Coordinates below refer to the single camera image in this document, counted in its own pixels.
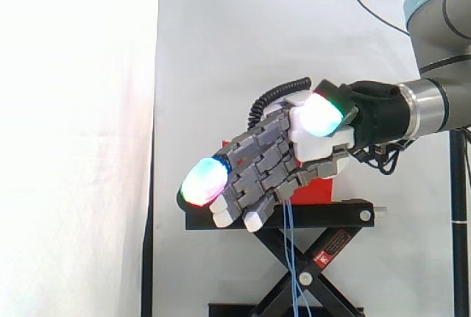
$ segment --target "warning label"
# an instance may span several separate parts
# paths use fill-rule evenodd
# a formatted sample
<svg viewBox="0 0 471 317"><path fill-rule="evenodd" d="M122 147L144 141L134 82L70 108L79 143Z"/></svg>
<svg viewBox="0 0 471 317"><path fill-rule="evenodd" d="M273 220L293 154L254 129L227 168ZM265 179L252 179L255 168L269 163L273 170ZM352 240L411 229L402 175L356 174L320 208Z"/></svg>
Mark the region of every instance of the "warning label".
<svg viewBox="0 0 471 317"><path fill-rule="evenodd" d="M324 249L322 249L314 257L314 262L321 269L324 269L332 262L333 258L347 245L347 243L352 239L352 237L345 232L340 230L337 232L333 238L328 242Z"/></svg>

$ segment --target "black coiled cable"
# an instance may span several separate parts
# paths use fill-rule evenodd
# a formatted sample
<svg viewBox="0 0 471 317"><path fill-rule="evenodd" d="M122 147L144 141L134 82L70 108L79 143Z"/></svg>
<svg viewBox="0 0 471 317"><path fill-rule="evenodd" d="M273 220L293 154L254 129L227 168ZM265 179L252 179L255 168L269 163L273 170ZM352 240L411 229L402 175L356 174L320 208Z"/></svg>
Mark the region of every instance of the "black coiled cable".
<svg viewBox="0 0 471 317"><path fill-rule="evenodd" d="M255 100L252 107L250 108L248 129L255 127L255 125L260 122L263 116L263 111L272 102L289 94L297 93L298 91L309 90L311 89L311 85L311 78L306 77L294 80L293 82L278 85L277 87L268 90L260 98Z"/></svg>

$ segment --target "black stand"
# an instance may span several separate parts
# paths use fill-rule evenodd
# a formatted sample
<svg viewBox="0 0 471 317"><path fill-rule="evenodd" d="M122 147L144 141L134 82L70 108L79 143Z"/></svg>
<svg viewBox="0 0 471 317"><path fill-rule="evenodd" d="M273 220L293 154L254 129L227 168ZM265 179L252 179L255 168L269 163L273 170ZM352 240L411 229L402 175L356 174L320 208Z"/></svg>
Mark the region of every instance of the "black stand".
<svg viewBox="0 0 471 317"><path fill-rule="evenodd" d="M455 317L470 316L466 153L467 140L462 131L450 131L451 222L453 228L453 287Z"/></svg>
<svg viewBox="0 0 471 317"><path fill-rule="evenodd" d="M181 199L178 202L186 211L187 230L217 229L208 210L188 207ZM375 225L373 204L362 199L352 199L332 204L293 206L293 215L295 228L325 228L304 253L295 249L298 283L303 291L311 292L322 305L310 307L313 316L364 317L363 308L354 307L322 271L361 228ZM282 228L283 208L278 207L255 236L287 268L284 236L280 231ZM245 226L239 220L227 229L245 229ZM209 304L209 317L288 317L293 315L291 306L291 274L286 273L257 306ZM300 309L300 316L307 317L308 311Z"/></svg>

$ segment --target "glowing fingertip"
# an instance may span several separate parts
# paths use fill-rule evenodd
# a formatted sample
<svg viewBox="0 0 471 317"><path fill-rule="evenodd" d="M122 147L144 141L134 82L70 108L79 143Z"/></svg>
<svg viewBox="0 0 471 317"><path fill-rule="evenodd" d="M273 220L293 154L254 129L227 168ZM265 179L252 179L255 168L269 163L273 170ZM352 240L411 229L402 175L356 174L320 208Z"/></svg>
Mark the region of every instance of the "glowing fingertip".
<svg viewBox="0 0 471 317"><path fill-rule="evenodd" d="M188 203L203 207L213 201L226 184L226 166L217 159L205 158L188 173L180 192Z"/></svg>

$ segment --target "black platform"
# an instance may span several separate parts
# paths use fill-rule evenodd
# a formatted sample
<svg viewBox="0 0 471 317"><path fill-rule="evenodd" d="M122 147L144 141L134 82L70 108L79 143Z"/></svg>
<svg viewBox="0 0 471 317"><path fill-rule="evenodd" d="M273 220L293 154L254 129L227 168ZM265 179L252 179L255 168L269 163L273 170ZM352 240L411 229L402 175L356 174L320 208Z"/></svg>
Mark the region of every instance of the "black platform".
<svg viewBox="0 0 471 317"><path fill-rule="evenodd" d="M180 196L179 206L185 211L187 230L218 229L208 209L189 206ZM342 249L364 227L375 225L373 204L363 199L351 199L332 204L293 206L294 227L325 228L317 240L303 253L295 248L297 279L303 291L311 292L322 307L311 307L315 317L364 317L362 307L354 307L347 298L322 274ZM283 208L277 207L263 229L254 235L286 267L283 228ZM226 229L245 229L238 220ZM312 278L303 285L300 274ZM292 316L291 274L286 273L257 306L240 304L209 304L209 317L288 317ZM308 316L300 308L300 316Z"/></svg>

